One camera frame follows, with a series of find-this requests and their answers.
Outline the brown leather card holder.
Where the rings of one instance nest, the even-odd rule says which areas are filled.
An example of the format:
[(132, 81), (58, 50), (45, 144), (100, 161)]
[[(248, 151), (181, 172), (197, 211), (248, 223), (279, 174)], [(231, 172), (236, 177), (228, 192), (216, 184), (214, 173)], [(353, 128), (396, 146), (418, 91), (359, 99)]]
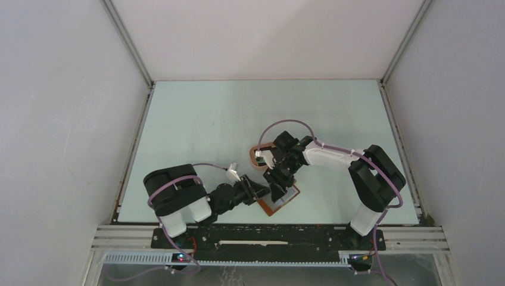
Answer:
[(287, 193), (283, 195), (277, 201), (272, 200), (272, 195), (267, 194), (261, 197), (257, 202), (259, 206), (263, 209), (266, 215), (273, 216), (276, 212), (278, 212), (282, 207), (287, 205), (290, 201), (292, 201), (296, 196), (300, 194), (300, 190), (296, 185), (287, 189)]

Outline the pink oval plastic tray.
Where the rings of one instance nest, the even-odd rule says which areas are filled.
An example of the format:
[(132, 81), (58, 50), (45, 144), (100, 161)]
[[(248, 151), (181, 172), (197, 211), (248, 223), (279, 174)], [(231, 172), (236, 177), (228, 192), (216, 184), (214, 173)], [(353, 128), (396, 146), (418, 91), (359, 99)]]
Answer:
[(256, 152), (257, 150), (260, 150), (261, 152), (266, 151), (266, 150), (271, 150), (272, 148), (275, 148), (275, 145), (273, 142), (268, 142), (261, 144), (260, 147), (257, 145), (254, 145), (250, 149), (250, 162), (253, 168), (257, 170), (264, 171), (268, 168), (266, 162), (264, 161), (263, 158), (257, 157)]

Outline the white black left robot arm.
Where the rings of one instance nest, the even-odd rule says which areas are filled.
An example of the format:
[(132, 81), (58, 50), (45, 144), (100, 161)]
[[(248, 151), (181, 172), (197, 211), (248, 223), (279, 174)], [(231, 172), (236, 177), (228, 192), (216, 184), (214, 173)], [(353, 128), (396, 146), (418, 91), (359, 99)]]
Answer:
[(208, 163), (207, 166), (225, 171), (230, 183), (207, 192), (195, 170), (199, 165), (204, 163), (159, 169), (143, 179), (147, 204), (167, 231), (165, 240), (174, 248), (183, 247), (188, 240), (185, 214), (189, 213), (196, 223), (212, 224), (236, 206), (249, 206), (271, 194), (270, 187), (252, 181), (247, 175), (238, 175), (236, 163), (229, 167)]

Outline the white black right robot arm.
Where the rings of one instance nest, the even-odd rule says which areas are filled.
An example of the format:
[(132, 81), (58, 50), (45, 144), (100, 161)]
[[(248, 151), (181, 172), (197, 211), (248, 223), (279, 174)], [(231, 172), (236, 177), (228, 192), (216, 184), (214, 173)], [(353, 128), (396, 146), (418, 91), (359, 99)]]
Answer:
[(312, 136), (299, 140), (284, 131), (274, 140), (272, 147), (257, 148), (254, 154), (258, 161), (267, 165), (263, 176), (269, 184), (273, 202), (292, 188), (295, 174), (303, 166), (348, 170), (361, 201), (346, 233), (347, 243), (354, 249), (361, 249), (369, 243), (369, 233), (406, 185), (398, 167), (377, 145), (364, 150), (349, 150), (325, 145)]

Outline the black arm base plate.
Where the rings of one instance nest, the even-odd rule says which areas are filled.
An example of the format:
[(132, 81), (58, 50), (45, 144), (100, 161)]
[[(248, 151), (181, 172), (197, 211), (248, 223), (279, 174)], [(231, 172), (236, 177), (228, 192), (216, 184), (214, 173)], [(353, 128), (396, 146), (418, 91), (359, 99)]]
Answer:
[(212, 224), (190, 226), (171, 244), (161, 228), (153, 230), (151, 248), (194, 250), (199, 262), (339, 262), (345, 252), (386, 249), (381, 230), (365, 237), (345, 225)]

